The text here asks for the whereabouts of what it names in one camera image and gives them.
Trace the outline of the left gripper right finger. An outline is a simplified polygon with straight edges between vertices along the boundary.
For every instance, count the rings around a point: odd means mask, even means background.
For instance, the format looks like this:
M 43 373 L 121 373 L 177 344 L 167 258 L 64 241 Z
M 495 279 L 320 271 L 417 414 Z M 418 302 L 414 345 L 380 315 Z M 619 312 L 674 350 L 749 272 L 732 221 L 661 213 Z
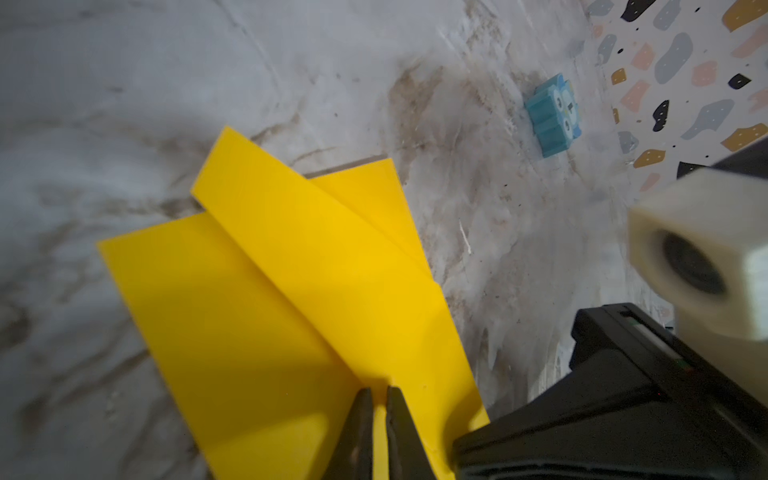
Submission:
M 437 479 L 404 394 L 393 386 L 387 389 L 386 434 L 390 480 Z

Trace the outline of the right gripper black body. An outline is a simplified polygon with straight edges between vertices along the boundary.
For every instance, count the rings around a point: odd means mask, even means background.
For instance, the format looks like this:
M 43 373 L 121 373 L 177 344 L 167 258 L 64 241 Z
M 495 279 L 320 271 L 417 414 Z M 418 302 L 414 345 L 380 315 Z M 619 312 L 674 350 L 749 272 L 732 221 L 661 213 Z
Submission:
M 763 479 L 767 410 L 631 303 L 581 309 L 569 373 L 458 438 L 460 479 Z

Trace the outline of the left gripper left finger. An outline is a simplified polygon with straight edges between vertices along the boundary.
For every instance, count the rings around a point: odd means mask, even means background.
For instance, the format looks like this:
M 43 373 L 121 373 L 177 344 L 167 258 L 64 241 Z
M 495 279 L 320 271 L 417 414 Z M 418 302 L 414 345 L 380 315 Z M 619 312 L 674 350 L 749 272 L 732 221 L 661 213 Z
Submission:
M 374 402 L 370 388 L 360 389 L 351 405 L 322 480 L 373 479 Z

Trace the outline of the yellow square paper sheet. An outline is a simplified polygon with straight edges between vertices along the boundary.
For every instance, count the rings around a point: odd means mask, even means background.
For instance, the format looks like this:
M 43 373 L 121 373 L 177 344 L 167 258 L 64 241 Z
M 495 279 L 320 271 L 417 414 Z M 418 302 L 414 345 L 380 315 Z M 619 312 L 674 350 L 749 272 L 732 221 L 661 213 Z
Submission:
M 203 212 L 99 251 L 218 479 L 318 479 L 353 399 L 403 392 L 435 475 L 488 421 L 394 163 L 308 179 L 226 128 Z

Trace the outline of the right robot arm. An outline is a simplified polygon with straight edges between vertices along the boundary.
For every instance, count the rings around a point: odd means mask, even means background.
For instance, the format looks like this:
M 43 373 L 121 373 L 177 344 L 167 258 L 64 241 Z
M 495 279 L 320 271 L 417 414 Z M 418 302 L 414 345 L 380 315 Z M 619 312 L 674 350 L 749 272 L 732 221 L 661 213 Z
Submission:
M 629 256 L 674 309 L 582 309 L 567 376 L 453 444 L 461 479 L 767 475 L 767 143 L 629 213 Z

